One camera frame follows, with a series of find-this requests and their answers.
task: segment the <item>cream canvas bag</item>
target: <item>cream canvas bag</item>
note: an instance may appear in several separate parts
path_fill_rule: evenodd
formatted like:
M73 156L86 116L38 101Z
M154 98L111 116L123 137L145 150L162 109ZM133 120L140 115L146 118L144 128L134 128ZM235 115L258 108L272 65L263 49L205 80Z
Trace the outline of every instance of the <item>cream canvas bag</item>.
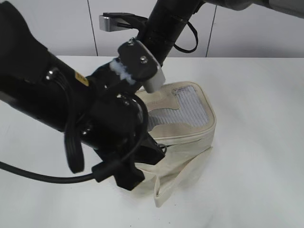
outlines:
M150 135L166 145L167 152L156 165L136 164L145 180L134 193L153 192L155 205L160 207L179 185L192 184L200 177L212 150L216 117L196 83L167 84L153 94L142 90L137 95L149 111Z

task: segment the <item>striped mesh panel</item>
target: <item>striped mesh panel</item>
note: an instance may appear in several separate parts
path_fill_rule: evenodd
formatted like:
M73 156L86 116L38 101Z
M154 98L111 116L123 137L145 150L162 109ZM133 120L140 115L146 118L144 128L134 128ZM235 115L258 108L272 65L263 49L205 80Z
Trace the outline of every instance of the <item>striped mesh panel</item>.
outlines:
M174 91L180 108L155 109L149 112L148 131L163 124L187 123L193 127L202 127L209 121L207 113L192 86Z

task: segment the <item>yellow warning label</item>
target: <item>yellow warning label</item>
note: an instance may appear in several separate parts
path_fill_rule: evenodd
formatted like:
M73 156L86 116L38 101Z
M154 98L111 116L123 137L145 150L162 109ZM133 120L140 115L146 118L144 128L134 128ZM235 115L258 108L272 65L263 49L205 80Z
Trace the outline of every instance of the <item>yellow warning label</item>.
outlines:
M85 86L89 86L89 81L83 77L80 73L75 71L75 78L81 82L82 84L84 84Z

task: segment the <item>bag handle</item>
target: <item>bag handle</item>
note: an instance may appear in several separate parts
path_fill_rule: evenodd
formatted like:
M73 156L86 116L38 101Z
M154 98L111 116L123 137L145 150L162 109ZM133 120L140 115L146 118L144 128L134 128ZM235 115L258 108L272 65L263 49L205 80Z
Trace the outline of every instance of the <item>bag handle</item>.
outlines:
M169 186L167 186L166 189L161 190L160 178L158 176L156 177L154 186L154 201L156 207L161 207L163 203L172 195L173 191L182 182L182 180L188 177L194 169L196 169L198 166L201 166L207 161L211 154L211 151L212 147L193 158L177 175L174 181Z

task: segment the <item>white tabletop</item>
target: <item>white tabletop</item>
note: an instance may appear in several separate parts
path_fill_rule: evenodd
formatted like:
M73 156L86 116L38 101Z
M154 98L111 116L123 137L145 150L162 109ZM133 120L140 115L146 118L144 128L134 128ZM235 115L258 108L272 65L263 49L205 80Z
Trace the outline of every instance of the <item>white tabletop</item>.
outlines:
M110 57L60 57L84 75ZM304 59L168 58L167 82L199 83L217 115L199 182L161 207L101 183L56 185L0 171L2 228L304 227ZM0 103L0 161L72 176L63 135ZM99 163L85 147L86 172Z

